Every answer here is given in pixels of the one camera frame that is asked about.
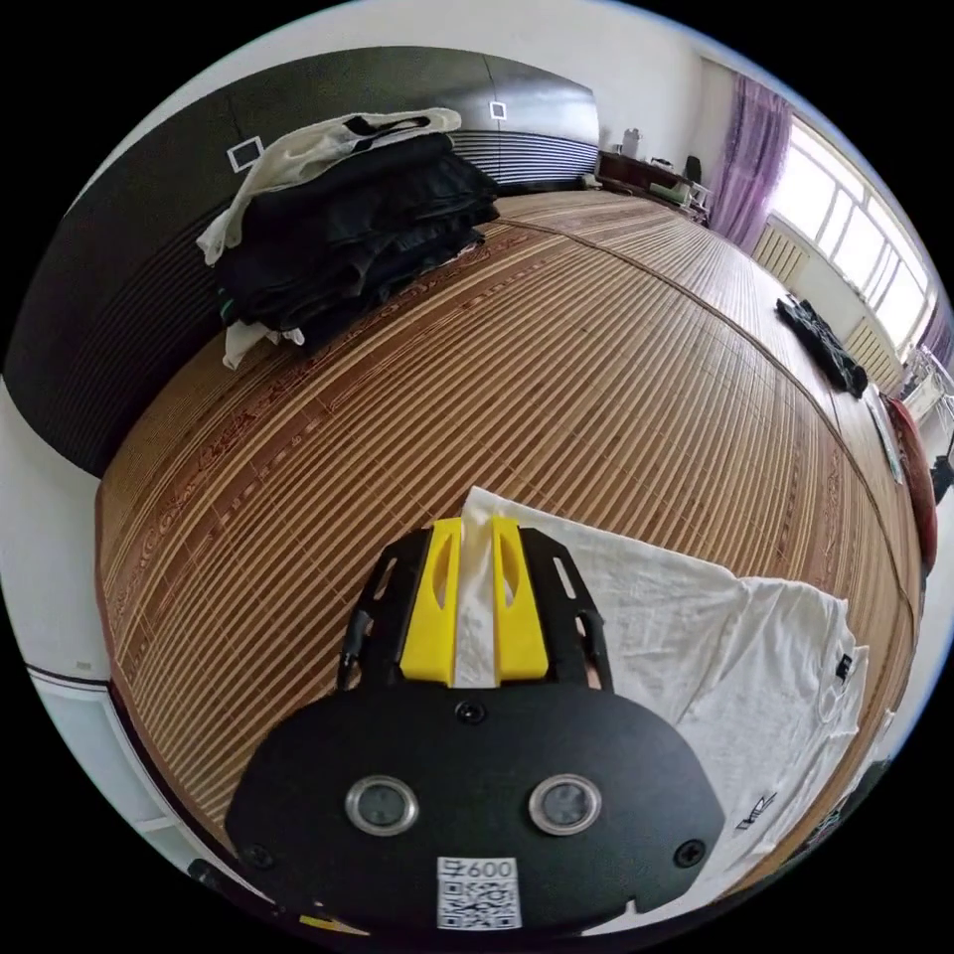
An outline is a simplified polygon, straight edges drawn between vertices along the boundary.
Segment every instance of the purple curtain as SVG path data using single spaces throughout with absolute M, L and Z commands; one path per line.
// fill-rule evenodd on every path
M 943 293 L 938 295 L 934 314 L 918 338 L 917 345 L 926 348 L 954 376 L 954 314 Z
M 752 254 L 785 167 L 791 106 L 754 79 L 735 76 L 732 121 L 713 177 L 709 223 Z

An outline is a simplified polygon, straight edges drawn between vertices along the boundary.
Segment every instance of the red object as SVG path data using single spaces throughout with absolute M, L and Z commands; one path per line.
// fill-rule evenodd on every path
M 884 403 L 900 445 L 901 466 L 904 468 L 914 508 L 914 523 L 921 543 L 921 559 L 924 568 L 930 572 L 937 559 L 937 506 L 934 503 L 931 465 L 921 443 L 917 424 L 907 407 L 894 397 L 885 397 Z

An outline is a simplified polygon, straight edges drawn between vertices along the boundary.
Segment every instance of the qr code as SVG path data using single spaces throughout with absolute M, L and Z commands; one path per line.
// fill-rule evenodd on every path
M 437 926 L 454 931 L 503 931 L 520 927 L 515 860 L 439 859 Z

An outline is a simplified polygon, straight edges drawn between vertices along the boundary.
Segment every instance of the white shirt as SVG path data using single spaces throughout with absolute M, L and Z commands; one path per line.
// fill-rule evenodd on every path
M 858 731 L 868 648 L 855 645 L 847 602 L 807 583 L 739 578 L 474 488 L 462 512 L 458 687 L 494 685 L 493 514 L 569 549 L 604 620 L 614 691 L 680 732 L 725 812 L 693 887 L 635 924 L 710 903 L 805 814 Z M 845 655 L 852 665 L 841 680 Z

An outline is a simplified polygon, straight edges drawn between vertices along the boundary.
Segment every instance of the bamboo mat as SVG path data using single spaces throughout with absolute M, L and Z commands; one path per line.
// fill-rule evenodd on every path
M 97 496 L 113 678 L 190 812 L 222 822 L 268 730 L 331 688 L 381 547 L 475 484 L 603 530 L 846 597 L 864 725 L 766 860 L 832 807 L 915 638 L 913 517 L 866 408 L 774 316 L 781 286 L 660 206 L 502 200 L 486 244 L 324 353 L 203 350 Z

